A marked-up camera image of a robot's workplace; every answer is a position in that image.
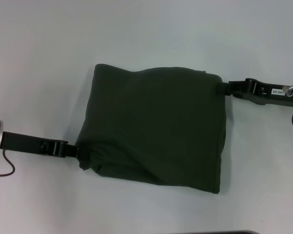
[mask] black bracket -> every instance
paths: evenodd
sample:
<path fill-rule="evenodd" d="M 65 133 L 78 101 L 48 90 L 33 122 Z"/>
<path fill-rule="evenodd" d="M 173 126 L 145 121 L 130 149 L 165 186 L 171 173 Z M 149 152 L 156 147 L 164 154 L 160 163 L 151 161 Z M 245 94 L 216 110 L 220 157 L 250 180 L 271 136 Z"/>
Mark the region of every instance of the black bracket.
<path fill-rule="evenodd" d="M 245 81 L 229 81 L 221 83 L 217 92 L 227 96 L 249 100 L 259 105 L 274 104 L 293 107 L 293 95 L 287 96 L 282 88 L 284 85 L 267 84 L 247 78 Z"/>
<path fill-rule="evenodd" d="M 1 149 L 55 157 L 78 157 L 79 148 L 64 140 L 3 132 Z"/>

